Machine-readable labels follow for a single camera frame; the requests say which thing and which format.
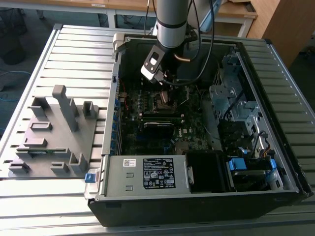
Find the table leg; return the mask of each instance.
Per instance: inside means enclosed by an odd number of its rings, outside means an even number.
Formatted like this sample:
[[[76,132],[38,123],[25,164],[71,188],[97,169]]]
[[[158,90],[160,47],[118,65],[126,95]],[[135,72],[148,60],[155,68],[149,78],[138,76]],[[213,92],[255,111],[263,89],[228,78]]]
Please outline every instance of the table leg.
[[[43,10],[36,10],[36,12],[37,12],[37,15],[38,15],[38,17],[39,17],[39,19],[44,19],[45,17],[44,17],[44,11]]]
[[[108,17],[108,26],[109,28],[116,28],[116,10],[115,9],[107,9],[107,17]]]
[[[238,37],[241,37],[241,38],[246,38],[247,37],[247,34],[250,31],[250,28],[252,26],[252,22],[253,22],[253,19],[251,19],[251,18],[246,18],[245,19],[245,21],[242,24],[242,27],[240,29],[240,32],[238,33]]]

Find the black cable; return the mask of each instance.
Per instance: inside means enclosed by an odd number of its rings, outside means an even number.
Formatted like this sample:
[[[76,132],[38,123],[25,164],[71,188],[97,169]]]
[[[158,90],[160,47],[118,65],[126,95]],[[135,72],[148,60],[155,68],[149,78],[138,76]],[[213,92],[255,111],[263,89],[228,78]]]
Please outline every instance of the black cable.
[[[196,14],[197,24],[198,24],[198,38],[199,38],[198,39],[199,40],[199,46],[198,46],[197,53],[192,59],[190,59],[190,62],[192,62],[192,61],[196,60],[196,58],[199,56],[199,52],[200,52],[200,48],[201,48],[201,32],[200,32],[200,23],[199,23],[198,12],[197,12],[195,0],[191,0],[190,2],[193,3],[193,6],[195,8],[195,14]]]
[[[153,3],[154,12],[155,12],[156,16],[158,17],[158,15],[157,15],[157,9],[156,9],[156,5],[155,5],[155,3],[154,3],[154,0],[152,0],[152,3]]]
[[[148,7],[146,12],[146,17],[144,18],[144,35],[146,35],[147,18],[149,13],[150,0],[148,0]]]
[[[232,108],[236,105],[236,103],[241,99],[241,96],[244,94],[244,90],[242,90],[240,92],[239,95],[237,95],[237,97],[235,98],[234,102],[230,105],[230,107],[226,110],[226,112],[223,115],[222,119],[225,119],[225,117],[227,116],[227,114],[232,110]]]
[[[194,80],[191,80],[191,81],[185,82],[185,83],[172,83],[172,82],[169,82],[167,80],[163,81],[167,85],[178,86],[178,87],[179,86],[187,86],[187,85],[192,85],[192,84],[198,82],[201,79],[201,76],[202,76],[203,72],[205,71],[205,68],[206,68],[206,66],[208,64],[208,61],[209,61],[209,58],[210,58],[210,54],[212,52],[213,42],[215,40],[215,14],[214,14],[212,0],[209,0],[209,4],[210,4],[210,8],[211,8],[211,15],[212,15],[212,20],[211,20],[211,22],[212,22],[212,37],[211,37],[211,45],[210,45],[210,49],[209,49],[209,52],[208,52],[208,56],[207,56],[206,62],[204,64],[201,72],[199,73],[199,75]]]
[[[187,13],[187,14],[189,14],[189,11],[190,11],[190,8],[191,8],[191,5],[192,5],[192,1],[190,1],[190,3],[189,3],[189,6],[188,6],[188,13]]]
[[[263,135],[264,133],[266,133],[266,131],[264,131],[264,130],[261,130],[261,131],[258,133],[258,135],[257,135],[257,137],[256,137],[256,139],[255,139],[255,141],[254,141],[254,145],[253,145],[253,147],[252,147],[251,158],[254,158],[254,156],[255,156],[255,150],[256,150],[256,147],[257,147],[257,143],[258,143],[259,137],[260,137],[261,135]]]

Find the cable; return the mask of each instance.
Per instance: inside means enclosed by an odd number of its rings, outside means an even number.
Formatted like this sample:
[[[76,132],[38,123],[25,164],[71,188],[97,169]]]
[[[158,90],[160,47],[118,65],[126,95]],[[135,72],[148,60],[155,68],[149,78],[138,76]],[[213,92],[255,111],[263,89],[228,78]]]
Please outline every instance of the cable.
[[[148,0],[146,18],[144,18],[144,35],[146,35],[146,26],[147,26],[147,18],[148,18],[148,13],[149,13],[149,5],[150,5],[150,0]]]
[[[208,61],[209,61],[209,58],[210,58],[210,55],[211,55],[211,52],[212,52],[212,47],[213,47],[213,42],[215,40],[215,14],[214,14],[214,9],[213,9],[213,5],[212,5],[212,0],[209,0],[209,4],[210,4],[210,8],[211,8],[211,14],[212,14],[212,37],[211,37],[211,45],[210,45],[210,49],[209,49],[209,52],[208,52],[208,56],[207,56],[207,59],[206,59],[206,62],[205,64],[203,65],[203,68],[201,70],[201,72],[199,73],[199,75],[192,81],[189,81],[189,82],[185,82],[185,83],[172,83],[172,82],[169,82],[169,81],[163,81],[164,83],[166,83],[167,85],[172,85],[172,86],[187,86],[187,85],[191,85],[191,84],[194,84],[196,82],[198,82],[198,80],[201,79],[201,76],[203,74],[203,72],[205,71],[205,68],[208,64]]]
[[[207,133],[214,139],[217,139],[219,141],[221,141],[221,139],[217,138],[217,137],[214,137],[208,130],[207,130],[207,127],[205,125],[203,125],[203,127],[205,128],[205,130],[207,131]]]
[[[258,143],[258,139],[259,139],[259,137],[260,137],[261,135],[263,135],[264,133],[266,133],[266,132],[265,132],[264,130],[261,130],[261,131],[258,133],[257,137],[255,138],[254,145],[253,145],[253,147],[252,147],[251,158],[254,158],[254,156],[255,156],[255,150],[256,150],[256,147],[257,147],[257,143]]]
[[[17,100],[6,100],[6,99],[0,98],[0,101],[2,101],[2,102],[17,102],[17,101],[19,101],[19,99],[17,99]]]
[[[266,157],[266,155],[267,155],[267,152],[270,150],[270,143],[268,142],[268,140],[267,140],[267,138],[265,138],[265,142],[266,142],[266,144],[268,145],[267,147],[266,147],[266,149],[265,149],[265,151],[262,153],[262,155],[260,156],[260,157]]]
[[[241,99],[241,96],[244,94],[244,90],[242,90],[240,92],[239,95],[237,95],[236,99],[234,100],[234,102],[230,105],[230,107],[226,110],[226,112],[223,115],[222,119],[225,119],[225,117],[227,116],[227,114],[232,110],[232,108],[236,105],[236,103]]]
[[[0,76],[2,75],[6,75],[6,74],[9,74],[9,73],[20,73],[20,74],[28,74],[29,76],[31,76],[32,74],[27,72],[27,71],[23,71],[23,70],[12,70],[12,71],[5,71],[5,70],[2,70],[4,71],[3,74],[1,74]]]
[[[197,91],[198,91],[199,95],[201,96],[201,93],[200,93],[200,91],[199,91],[199,89],[198,89],[198,86],[197,86],[197,85],[196,85],[196,89],[197,89]]]
[[[156,5],[155,5],[155,3],[154,3],[154,0],[152,0],[152,3],[153,3],[154,12],[155,12],[156,16],[158,17],[158,15],[157,15],[157,9],[156,9]]]
[[[174,54],[174,57],[175,57],[177,60],[182,61],[182,62],[192,62],[192,61],[196,60],[196,58],[199,56],[200,48],[201,48],[200,23],[199,23],[199,19],[198,19],[198,13],[197,13],[197,7],[196,7],[195,0],[191,0],[191,1],[190,1],[189,9],[190,9],[191,3],[193,3],[193,6],[194,6],[194,8],[195,8],[195,14],[196,14],[196,19],[197,19],[197,24],[198,24],[198,41],[199,41],[199,46],[198,46],[198,50],[197,50],[196,55],[195,55],[193,58],[191,58],[191,59],[183,58],[183,57],[178,56],[177,54]]]

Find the wooden table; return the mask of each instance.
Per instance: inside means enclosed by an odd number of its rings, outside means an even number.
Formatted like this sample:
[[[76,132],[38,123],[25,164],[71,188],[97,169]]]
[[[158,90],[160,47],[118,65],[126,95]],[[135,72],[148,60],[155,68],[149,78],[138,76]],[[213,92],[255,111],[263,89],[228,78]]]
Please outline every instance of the wooden table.
[[[3,0],[0,1],[0,6],[107,14],[109,27],[116,28],[117,15],[145,16],[147,0]],[[148,16],[155,17],[152,3]],[[216,22],[241,24],[237,36],[246,37],[256,18],[257,14],[247,11],[245,4],[227,2],[219,9]]]

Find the warning symbol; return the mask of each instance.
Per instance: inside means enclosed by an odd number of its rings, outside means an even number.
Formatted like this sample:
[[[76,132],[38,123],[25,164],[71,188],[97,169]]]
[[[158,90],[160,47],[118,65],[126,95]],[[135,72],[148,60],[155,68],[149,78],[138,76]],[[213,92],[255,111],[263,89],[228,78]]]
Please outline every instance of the warning symbol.
[[[144,178],[150,178],[150,172],[149,171],[144,172]]]

